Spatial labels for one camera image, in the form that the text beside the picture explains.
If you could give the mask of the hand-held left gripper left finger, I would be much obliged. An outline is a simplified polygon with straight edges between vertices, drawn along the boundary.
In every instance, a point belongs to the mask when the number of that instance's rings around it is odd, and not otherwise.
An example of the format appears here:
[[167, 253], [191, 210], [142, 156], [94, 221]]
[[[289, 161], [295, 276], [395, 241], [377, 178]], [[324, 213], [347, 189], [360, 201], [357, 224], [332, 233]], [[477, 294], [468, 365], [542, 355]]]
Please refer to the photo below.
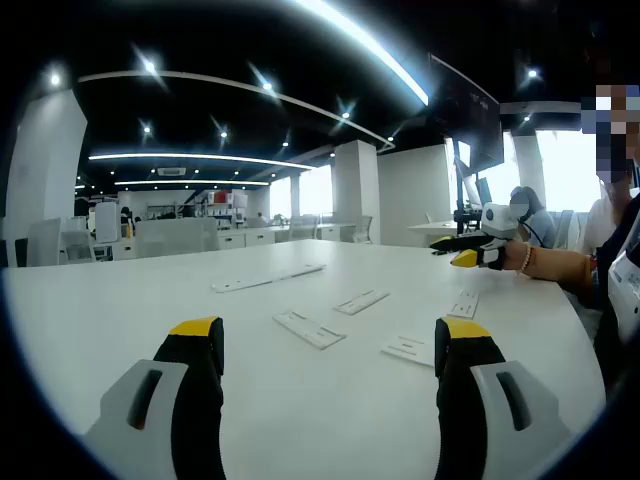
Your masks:
[[223, 374], [222, 318], [185, 321], [104, 393], [83, 441], [119, 479], [222, 479]]

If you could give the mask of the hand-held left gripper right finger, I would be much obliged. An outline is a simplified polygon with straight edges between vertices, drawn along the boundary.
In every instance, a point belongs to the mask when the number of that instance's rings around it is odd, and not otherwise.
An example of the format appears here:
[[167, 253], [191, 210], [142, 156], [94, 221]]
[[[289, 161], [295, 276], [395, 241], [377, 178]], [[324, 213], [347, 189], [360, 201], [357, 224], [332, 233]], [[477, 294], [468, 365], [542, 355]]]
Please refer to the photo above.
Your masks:
[[557, 397], [485, 328], [442, 317], [434, 340], [436, 478], [524, 479], [570, 439]]

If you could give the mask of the person's right hand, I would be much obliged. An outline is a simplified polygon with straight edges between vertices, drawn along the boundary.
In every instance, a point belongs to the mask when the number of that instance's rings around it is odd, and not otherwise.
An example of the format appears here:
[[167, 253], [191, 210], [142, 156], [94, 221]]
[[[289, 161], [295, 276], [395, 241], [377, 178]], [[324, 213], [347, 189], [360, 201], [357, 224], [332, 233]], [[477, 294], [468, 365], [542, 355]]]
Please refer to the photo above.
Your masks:
[[504, 245], [504, 270], [519, 271], [527, 258], [528, 245], [519, 240], [510, 240]]

